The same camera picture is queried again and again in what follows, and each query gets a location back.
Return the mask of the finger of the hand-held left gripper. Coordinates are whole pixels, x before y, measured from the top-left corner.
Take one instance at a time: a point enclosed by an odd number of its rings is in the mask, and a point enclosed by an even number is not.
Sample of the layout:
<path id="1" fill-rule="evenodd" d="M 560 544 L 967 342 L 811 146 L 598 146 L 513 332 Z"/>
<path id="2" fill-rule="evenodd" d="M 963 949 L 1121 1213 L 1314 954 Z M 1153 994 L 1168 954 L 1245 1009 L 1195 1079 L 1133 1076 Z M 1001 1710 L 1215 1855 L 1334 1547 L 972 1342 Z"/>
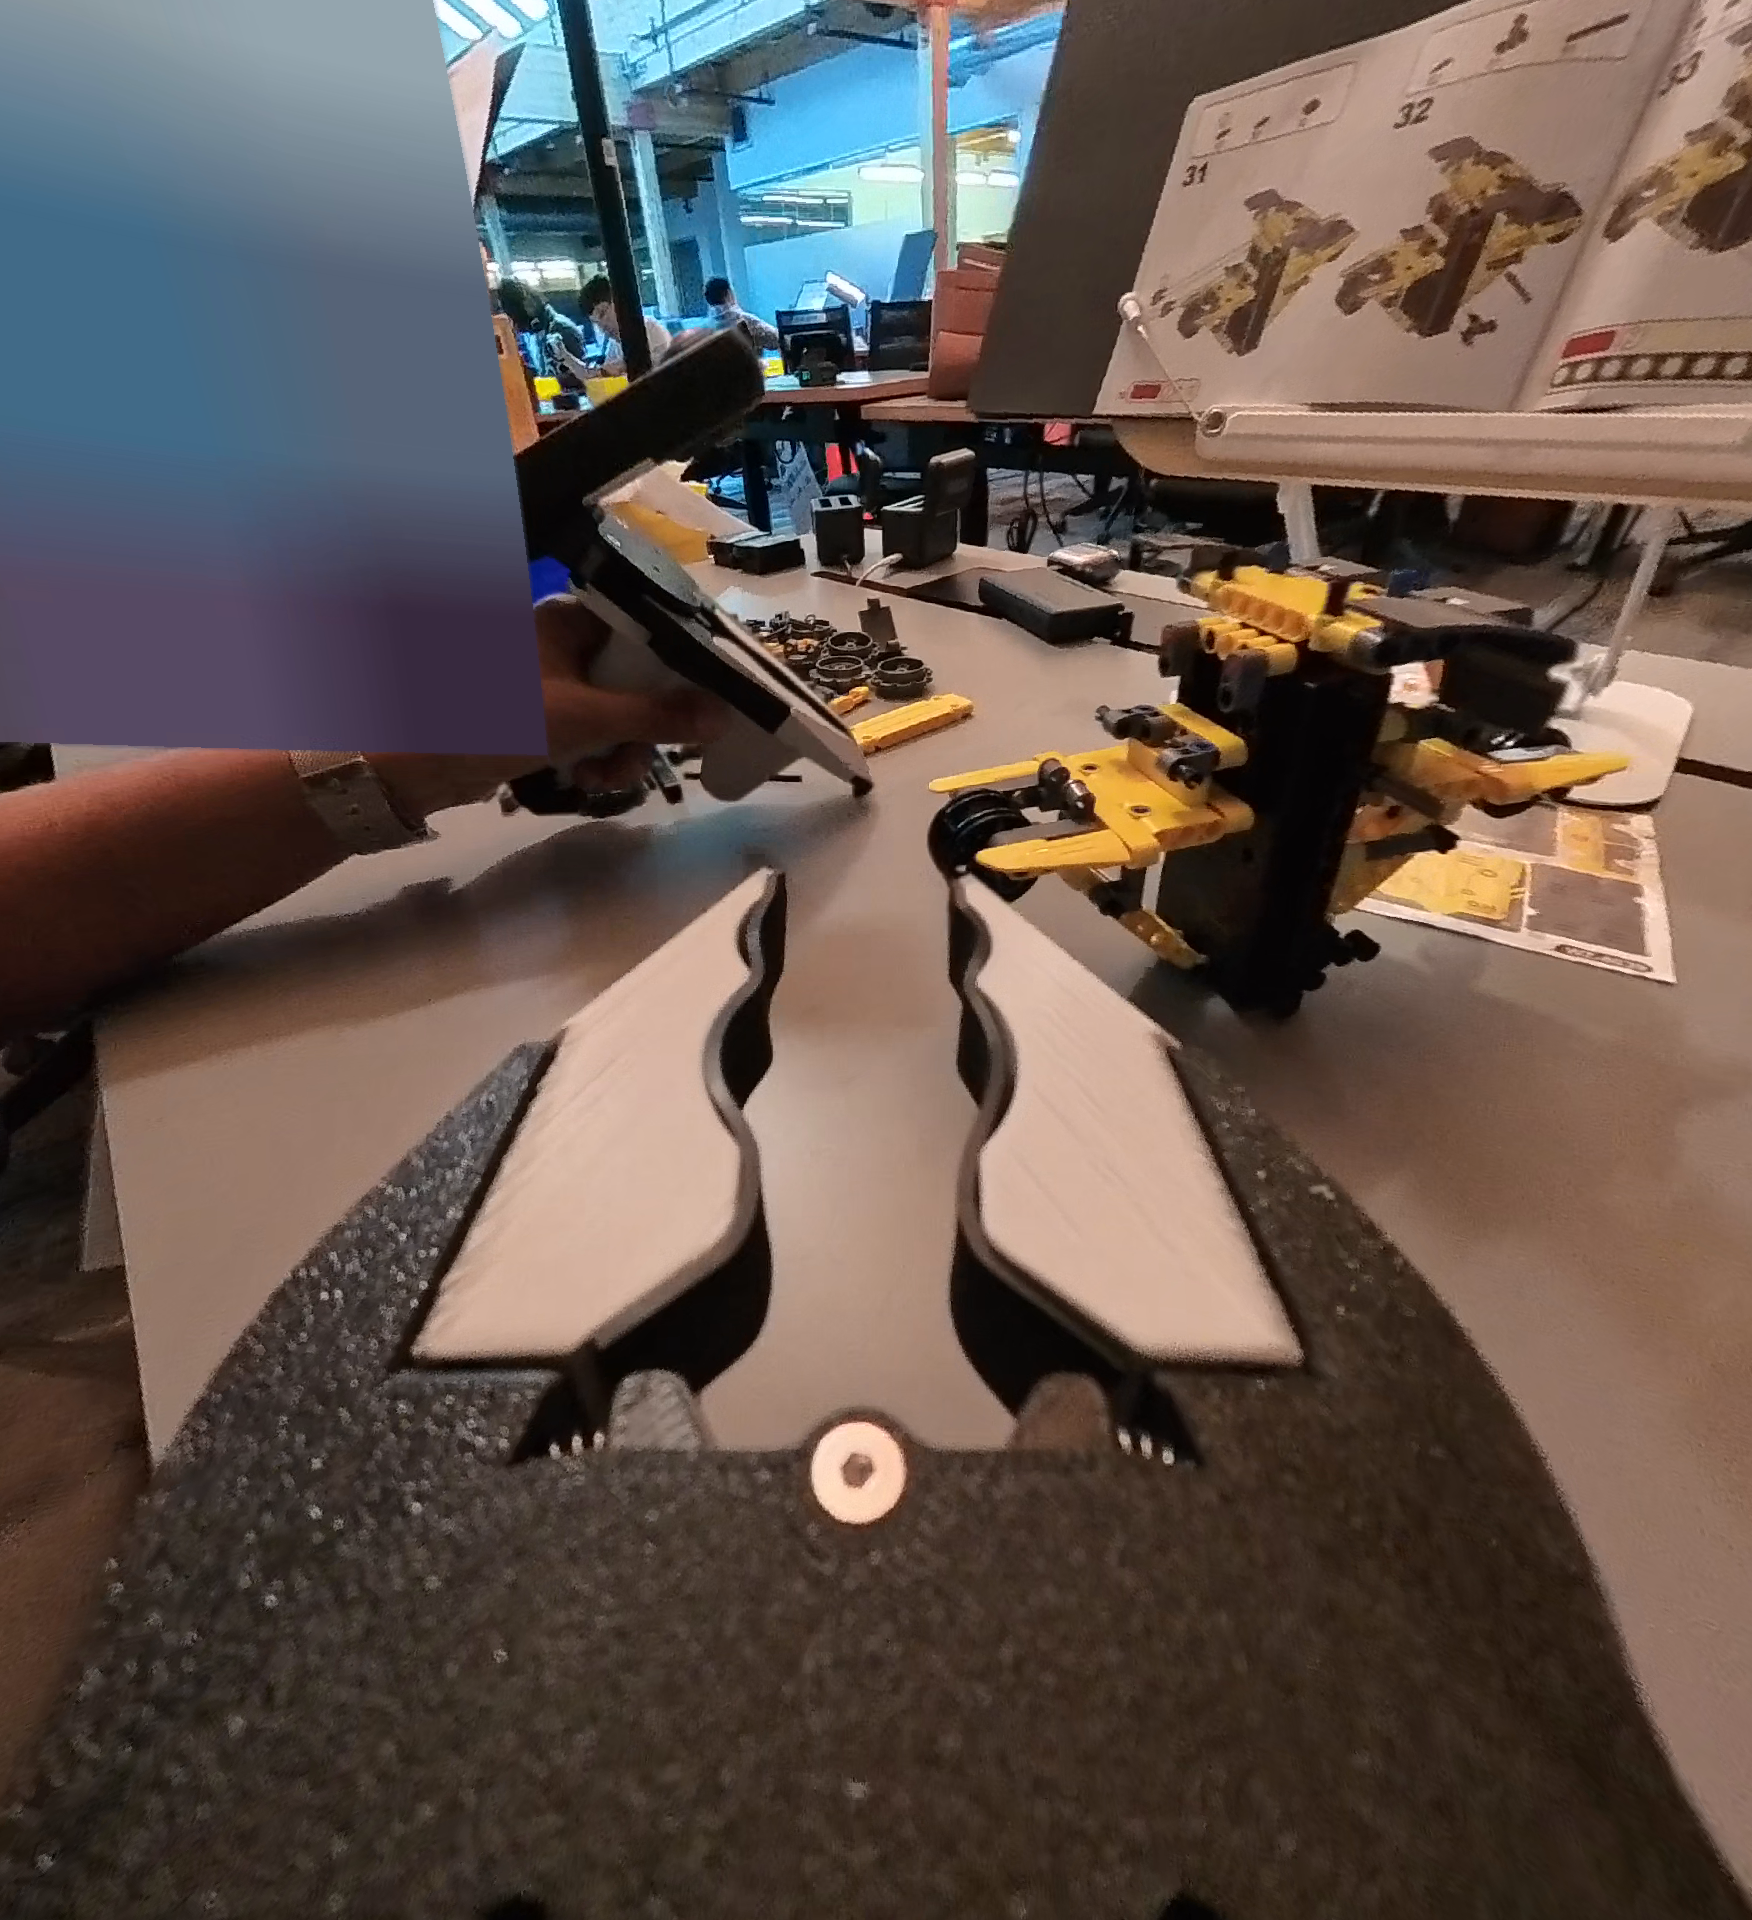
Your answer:
<path id="1" fill-rule="evenodd" d="M 644 532 L 617 517 L 577 517 L 577 606 L 609 631 L 591 685 L 654 702 L 700 693 L 725 708 L 700 750 L 711 800 L 751 800 L 801 760 L 853 796 L 874 793 L 844 721 Z"/>
<path id="2" fill-rule="evenodd" d="M 686 464 L 639 467 L 598 498 L 601 512 L 634 529 L 654 546 L 711 546 L 714 540 L 754 535 L 754 523 L 709 498 L 686 478 Z"/>

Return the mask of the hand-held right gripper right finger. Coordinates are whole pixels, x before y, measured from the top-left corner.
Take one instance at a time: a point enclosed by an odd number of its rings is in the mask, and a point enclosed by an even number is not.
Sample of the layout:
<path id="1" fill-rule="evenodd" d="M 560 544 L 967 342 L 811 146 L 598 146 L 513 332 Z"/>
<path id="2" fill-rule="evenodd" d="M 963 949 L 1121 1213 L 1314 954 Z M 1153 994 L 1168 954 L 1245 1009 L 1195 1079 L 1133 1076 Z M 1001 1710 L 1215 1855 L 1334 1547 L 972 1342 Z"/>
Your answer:
<path id="1" fill-rule="evenodd" d="M 985 1038 L 967 1223 L 992 1274 L 1115 1363 L 1296 1368 L 1171 1032 L 978 880 L 954 880 L 950 908 Z"/>

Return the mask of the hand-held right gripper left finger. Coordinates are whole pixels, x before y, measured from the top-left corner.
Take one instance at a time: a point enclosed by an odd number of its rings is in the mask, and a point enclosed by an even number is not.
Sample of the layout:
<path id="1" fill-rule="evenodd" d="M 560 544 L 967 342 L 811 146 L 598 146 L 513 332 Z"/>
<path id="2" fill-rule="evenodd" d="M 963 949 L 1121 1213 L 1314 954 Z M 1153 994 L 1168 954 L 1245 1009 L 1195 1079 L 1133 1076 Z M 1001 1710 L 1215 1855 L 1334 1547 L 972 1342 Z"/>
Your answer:
<path id="1" fill-rule="evenodd" d="M 773 1065 L 790 885 L 751 871 L 556 1038 L 408 1347 L 416 1363 L 609 1349 L 763 1220 L 746 1103 Z"/>

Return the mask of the pile of small brick pieces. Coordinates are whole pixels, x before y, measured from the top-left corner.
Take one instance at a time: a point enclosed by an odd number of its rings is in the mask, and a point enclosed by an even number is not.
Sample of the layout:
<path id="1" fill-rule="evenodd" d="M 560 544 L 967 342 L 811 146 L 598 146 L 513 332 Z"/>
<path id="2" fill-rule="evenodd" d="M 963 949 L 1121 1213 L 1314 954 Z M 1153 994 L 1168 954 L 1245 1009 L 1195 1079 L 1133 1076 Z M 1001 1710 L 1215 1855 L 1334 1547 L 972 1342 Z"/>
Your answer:
<path id="1" fill-rule="evenodd" d="M 939 682 L 930 660 L 904 647 L 885 601 L 869 601 L 853 629 L 801 611 L 740 619 L 768 660 L 783 661 L 851 726 L 888 708 L 954 693 Z"/>

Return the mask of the yellow black brick vehicle model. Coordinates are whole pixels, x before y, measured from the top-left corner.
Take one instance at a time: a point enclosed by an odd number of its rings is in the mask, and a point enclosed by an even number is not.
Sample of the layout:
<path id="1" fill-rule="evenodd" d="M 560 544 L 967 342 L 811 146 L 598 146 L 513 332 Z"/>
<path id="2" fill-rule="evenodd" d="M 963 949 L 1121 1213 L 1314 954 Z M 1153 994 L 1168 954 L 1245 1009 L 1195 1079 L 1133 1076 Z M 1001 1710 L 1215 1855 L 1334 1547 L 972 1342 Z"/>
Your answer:
<path id="1" fill-rule="evenodd" d="M 1560 708 L 1576 644 L 1534 610 L 1400 591 L 1319 558 L 1201 540 L 1189 611 L 1157 644 L 1171 693 L 1097 708 L 1097 742 L 939 782 L 930 861 L 1001 898 L 1080 892 L 1233 1009 L 1291 1018 L 1372 941 L 1343 921 L 1479 807 L 1514 815 L 1618 776 Z"/>

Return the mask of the person's left forearm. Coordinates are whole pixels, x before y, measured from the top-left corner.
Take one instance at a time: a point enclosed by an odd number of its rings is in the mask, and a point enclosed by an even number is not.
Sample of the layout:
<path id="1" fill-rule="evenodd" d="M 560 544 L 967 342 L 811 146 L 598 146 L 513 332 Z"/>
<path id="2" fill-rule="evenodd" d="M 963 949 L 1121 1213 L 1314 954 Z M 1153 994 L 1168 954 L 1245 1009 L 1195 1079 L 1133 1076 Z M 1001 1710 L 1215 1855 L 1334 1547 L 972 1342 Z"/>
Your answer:
<path id="1" fill-rule="evenodd" d="M 0 793 L 0 1043 L 342 861 L 281 750 L 169 750 Z"/>

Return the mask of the person's left hand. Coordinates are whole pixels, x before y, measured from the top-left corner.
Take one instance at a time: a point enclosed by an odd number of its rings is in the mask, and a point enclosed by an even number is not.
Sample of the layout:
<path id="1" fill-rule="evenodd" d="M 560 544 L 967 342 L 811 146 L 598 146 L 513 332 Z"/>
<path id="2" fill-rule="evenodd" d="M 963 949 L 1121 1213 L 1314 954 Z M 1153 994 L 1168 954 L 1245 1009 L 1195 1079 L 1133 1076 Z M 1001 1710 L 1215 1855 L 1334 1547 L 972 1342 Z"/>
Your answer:
<path id="1" fill-rule="evenodd" d="M 408 821 L 482 802 L 510 782 L 542 765 L 580 788 L 628 788 L 647 776 L 663 747 L 700 747 L 725 726 L 725 705 L 691 685 L 663 693 L 594 685 L 591 675 L 612 631 L 573 598 L 536 606 L 536 652 L 542 688 L 540 754 L 387 754 L 378 776 Z"/>

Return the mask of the yellow brick panel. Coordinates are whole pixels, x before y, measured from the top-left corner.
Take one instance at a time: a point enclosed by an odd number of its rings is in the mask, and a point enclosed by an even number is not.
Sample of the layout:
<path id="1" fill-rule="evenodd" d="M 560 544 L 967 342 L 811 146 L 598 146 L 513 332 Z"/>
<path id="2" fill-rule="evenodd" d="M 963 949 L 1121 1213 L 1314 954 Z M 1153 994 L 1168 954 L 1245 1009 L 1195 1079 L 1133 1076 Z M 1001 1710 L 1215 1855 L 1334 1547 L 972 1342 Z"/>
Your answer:
<path id="1" fill-rule="evenodd" d="M 853 742 L 861 747 L 861 754 L 890 754 L 899 747 L 909 747 L 918 737 L 935 737 L 935 736 L 946 736 L 960 723 L 967 723 L 976 712 L 976 705 L 960 693 L 940 693 L 940 695 L 926 695 L 926 702 L 909 702 L 909 705 L 899 705 L 899 708 L 888 708 L 881 716 L 869 716 L 861 723 L 851 726 Z"/>

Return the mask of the black vertical pole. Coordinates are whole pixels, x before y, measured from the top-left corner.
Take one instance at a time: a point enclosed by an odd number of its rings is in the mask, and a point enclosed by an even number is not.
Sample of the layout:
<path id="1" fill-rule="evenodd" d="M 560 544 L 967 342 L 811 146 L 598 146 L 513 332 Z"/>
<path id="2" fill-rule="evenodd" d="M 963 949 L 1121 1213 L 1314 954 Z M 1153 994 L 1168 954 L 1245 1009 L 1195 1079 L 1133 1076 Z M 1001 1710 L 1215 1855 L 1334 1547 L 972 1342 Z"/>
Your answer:
<path id="1" fill-rule="evenodd" d="M 609 115 L 594 8 L 591 3 L 551 3 L 551 8 L 556 8 L 556 22 L 560 22 L 556 31 L 560 31 L 566 73 L 569 73 L 577 139 L 580 139 L 580 155 L 587 155 L 587 175 L 591 175 L 594 211 L 598 211 L 598 226 L 601 226 L 601 250 L 605 250 L 605 263 L 609 263 L 609 304 L 612 304 L 612 318 L 617 318 L 623 380 L 634 384 L 651 371 L 654 351 L 651 351 L 651 337 L 647 337 L 647 310 L 639 299 L 634 235 L 631 235 L 631 213 L 628 213 L 628 197 L 623 197 L 617 130 L 612 130 L 612 115 Z"/>

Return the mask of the flat black power adapter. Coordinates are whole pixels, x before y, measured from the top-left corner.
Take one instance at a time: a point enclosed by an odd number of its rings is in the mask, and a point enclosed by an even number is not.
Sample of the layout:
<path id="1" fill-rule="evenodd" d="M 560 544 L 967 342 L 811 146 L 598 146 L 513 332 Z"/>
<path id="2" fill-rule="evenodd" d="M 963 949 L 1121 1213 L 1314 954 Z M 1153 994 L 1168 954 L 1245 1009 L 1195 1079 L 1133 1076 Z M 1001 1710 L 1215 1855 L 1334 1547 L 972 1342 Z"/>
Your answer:
<path id="1" fill-rule="evenodd" d="M 995 572 L 976 582 L 978 610 L 1047 647 L 1129 644 L 1133 610 L 1059 572 Z"/>

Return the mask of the black board panel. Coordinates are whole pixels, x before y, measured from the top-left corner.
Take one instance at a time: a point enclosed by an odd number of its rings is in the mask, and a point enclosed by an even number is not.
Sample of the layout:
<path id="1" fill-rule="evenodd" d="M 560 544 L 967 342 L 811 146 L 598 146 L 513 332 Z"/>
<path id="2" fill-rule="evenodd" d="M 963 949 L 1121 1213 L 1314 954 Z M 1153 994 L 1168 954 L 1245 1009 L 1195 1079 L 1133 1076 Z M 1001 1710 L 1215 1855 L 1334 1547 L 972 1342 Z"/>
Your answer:
<path id="1" fill-rule="evenodd" d="M 1065 3 L 967 408 L 1089 417 L 1228 3 Z"/>

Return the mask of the yellow sticker sheet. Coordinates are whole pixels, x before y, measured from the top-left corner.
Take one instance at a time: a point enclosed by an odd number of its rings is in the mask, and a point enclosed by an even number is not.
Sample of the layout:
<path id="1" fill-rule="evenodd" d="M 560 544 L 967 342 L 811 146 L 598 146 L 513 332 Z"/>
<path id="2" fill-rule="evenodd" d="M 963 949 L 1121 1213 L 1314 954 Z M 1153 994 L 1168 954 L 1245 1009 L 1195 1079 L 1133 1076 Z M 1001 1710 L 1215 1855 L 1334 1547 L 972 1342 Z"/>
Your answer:
<path id="1" fill-rule="evenodd" d="M 1653 810 L 1534 802 L 1497 818 L 1470 807 L 1453 837 L 1445 853 L 1417 853 L 1363 911 L 1675 982 Z"/>

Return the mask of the person's leg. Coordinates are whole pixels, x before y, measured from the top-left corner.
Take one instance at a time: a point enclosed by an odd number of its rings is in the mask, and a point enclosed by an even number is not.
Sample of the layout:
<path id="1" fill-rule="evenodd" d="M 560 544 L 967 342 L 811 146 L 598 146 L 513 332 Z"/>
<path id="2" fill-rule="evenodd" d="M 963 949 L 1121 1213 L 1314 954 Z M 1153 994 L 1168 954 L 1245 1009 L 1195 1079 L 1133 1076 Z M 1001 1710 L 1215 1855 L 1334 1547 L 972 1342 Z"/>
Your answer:
<path id="1" fill-rule="evenodd" d="M 0 1808 L 62 1697 L 146 1468 L 121 1333 L 0 1349 Z"/>

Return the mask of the white metal book stand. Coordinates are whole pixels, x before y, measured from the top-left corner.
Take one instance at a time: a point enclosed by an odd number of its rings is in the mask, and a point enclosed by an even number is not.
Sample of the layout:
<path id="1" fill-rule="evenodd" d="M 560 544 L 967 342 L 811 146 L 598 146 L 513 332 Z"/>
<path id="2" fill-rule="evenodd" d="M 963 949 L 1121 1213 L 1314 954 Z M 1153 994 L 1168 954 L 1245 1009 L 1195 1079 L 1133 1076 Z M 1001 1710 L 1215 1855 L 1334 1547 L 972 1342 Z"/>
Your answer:
<path id="1" fill-rule="evenodd" d="M 1645 810 L 1669 793 L 1696 705 L 1621 682 L 1621 660 L 1675 512 L 1752 505 L 1752 401 L 1550 417 L 1241 401 L 1195 417 L 1119 421 L 1119 436 L 1157 476 L 1274 484 L 1291 564 L 1324 558 L 1317 485 L 1649 510 L 1627 606 L 1607 647 L 1576 652 L 1557 723 L 1583 754 L 1630 756 L 1621 772 L 1576 788 L 1580 802 Z"/>

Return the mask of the open instruction booklet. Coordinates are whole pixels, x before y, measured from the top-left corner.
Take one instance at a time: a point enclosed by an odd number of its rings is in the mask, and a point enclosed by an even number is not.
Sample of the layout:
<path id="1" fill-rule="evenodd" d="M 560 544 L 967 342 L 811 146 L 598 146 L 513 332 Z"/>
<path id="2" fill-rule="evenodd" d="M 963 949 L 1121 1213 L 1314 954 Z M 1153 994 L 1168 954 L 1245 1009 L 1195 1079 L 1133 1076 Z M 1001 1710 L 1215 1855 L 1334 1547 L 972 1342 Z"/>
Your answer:
<path id="1" fill-rule="evenodd" d="M 1752 408 L 1752 3 L 1463 3 L 1189 105 L 1105 417 Z"/>

